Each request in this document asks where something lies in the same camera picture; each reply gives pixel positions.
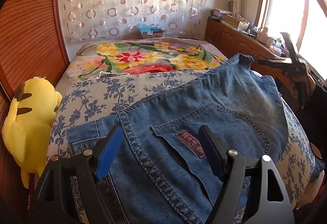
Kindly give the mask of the yellow Pikachu plush toy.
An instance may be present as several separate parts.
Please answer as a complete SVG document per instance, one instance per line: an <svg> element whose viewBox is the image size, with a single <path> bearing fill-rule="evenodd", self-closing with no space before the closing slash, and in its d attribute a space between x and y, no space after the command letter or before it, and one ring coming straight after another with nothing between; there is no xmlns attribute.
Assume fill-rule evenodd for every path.
<svg viewBox="0 0 327 224"><path fill-rule="evenodd" d="M45 78L34 77L19 85L2 127L7 150L20 167L23 186L30 174L41 176L49 137L62 95Z"/></svg>

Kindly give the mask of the blue floral white quilt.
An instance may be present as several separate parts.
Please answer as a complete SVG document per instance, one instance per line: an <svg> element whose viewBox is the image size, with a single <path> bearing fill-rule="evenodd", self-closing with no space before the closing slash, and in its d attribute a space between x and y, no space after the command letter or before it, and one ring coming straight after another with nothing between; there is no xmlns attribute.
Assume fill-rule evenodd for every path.
<svg viewBox="0 0 327 224"><path fill-rule="evenodd" d="M124 136L100 190L118 223L206 221L222 183L200 147L202 125L246 157L269 155L292 206L324 168L273 79L248 70L78 82L62 100L48 153L79 154L113 125Z"/></svg>

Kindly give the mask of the cardboard box on cabinet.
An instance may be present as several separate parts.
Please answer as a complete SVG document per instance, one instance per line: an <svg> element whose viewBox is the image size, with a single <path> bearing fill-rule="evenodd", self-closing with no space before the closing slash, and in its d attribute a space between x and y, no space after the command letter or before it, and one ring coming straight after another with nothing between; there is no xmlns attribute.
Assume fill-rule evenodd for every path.
<svg viewBox="0 0 327 224"><path fill-rule="evenodd" d="M224 17L223 21L235 29L239 29L239 30L243 30L243 31L248 30L249 24L247 22L240 21L231 15L226 15Z"/></svg>

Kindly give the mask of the wooden framed window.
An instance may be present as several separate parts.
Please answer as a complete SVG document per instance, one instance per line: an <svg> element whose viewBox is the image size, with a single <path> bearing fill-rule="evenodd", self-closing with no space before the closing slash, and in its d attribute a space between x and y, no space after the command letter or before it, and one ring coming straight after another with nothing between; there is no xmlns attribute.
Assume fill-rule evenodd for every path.
<svg viewBox="0 0 327 224"><path fill-rule="evenodd" d="M281 39L290 34L297 54L326 81L326 16L317 0L261 0L258 19L268 36Z"/></svg>

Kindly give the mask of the colourful floral grey blanket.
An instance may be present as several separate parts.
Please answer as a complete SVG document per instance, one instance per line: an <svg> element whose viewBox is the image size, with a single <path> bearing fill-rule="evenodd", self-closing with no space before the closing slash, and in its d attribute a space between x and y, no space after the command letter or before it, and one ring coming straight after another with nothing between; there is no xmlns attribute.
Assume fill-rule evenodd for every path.
<svg viewBox="0 0 327 224"><path fill-rule="evenodd" d="M159 37L85 44L64 73L64 79L76 83L101 72L112 74L208 70L227 58L206 41Z"/></svg>

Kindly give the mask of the cardboard box with blue bag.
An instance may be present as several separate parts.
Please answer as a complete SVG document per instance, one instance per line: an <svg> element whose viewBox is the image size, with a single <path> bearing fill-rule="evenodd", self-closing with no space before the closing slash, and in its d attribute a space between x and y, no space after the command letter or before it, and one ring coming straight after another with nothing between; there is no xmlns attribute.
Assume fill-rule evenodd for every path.
<svg viewBox="0 0 327 224"><path fill-rule="evenodd" d="M138 31L142 39L152 39L164 36L164 30L157 24L147 25L145 23L138 24Z"/></svg>

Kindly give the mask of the white bottle on cabinet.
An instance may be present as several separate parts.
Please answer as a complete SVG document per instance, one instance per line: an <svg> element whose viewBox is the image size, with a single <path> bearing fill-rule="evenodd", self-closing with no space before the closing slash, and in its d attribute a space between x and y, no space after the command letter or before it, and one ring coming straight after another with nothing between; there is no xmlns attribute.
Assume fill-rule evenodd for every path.
<svg viewBox="0 0 327 224"><path fill-rule="evenodd" d="M262 27L258 31L258 41L260 41L262 44L266 45L268 41L268 28Z"/></svg>

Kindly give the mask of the wooden low cabinet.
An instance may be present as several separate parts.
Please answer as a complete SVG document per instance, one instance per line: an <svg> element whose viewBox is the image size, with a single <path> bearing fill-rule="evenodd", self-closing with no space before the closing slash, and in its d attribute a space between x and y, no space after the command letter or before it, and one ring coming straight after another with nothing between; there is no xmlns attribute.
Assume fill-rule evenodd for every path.
<svg viewBox="0 0 327 224"><path fill-rule="evenodd" d="M260 43L258 40L246 36L243 31L229 28L217 19L207 19L205 40L218 48L227 58L231 58L235 54L251 56L254 60L251 63L251 69L253 71L261 75L272 76L276 82L277 88L281 88L281 86L284 85L290 91L289 80L286 78L286 73L283 69L270 68L258 64L258 60L285 59L290 58L289 55L287 57L280 57L271 52L266 45ZM297 105L298 109L304 108L300 106L298 102Z"/></svg>

